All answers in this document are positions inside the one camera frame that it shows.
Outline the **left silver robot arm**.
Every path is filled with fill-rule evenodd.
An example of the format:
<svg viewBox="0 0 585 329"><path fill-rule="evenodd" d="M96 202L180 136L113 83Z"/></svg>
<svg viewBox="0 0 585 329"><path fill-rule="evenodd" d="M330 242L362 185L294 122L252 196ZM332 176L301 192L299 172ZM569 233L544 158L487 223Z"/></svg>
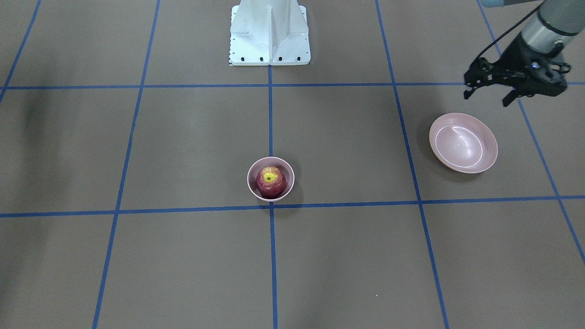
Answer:
<svg viewBox="0 0 585 329"><path fill-rule="evenodd" d="M518 21L522 30L499 59L489 62L478 54L464 73L464 99L479 88L499 84L510 87L503 106L518 98L559 96L568 89L566 74L572 66L563 50L584 29L582 0L544 0Z"/></svg>

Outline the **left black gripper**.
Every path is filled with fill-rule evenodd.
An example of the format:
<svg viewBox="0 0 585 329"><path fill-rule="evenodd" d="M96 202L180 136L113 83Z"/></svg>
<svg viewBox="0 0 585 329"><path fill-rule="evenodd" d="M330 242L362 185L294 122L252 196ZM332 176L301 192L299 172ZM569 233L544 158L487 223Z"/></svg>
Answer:
<svg viewBox="0 0 585 329"><path fill-rule="evenodd" d="M463 97L468 100L478 88L496 83L512 87L502 99L503 107L525 96L558 96L567 90L565 75L572 69L564 62L564 48L564 42L556 40L551 50L541 53L518 35L495 64L486 58L472 61L463 75Z"/></svg>

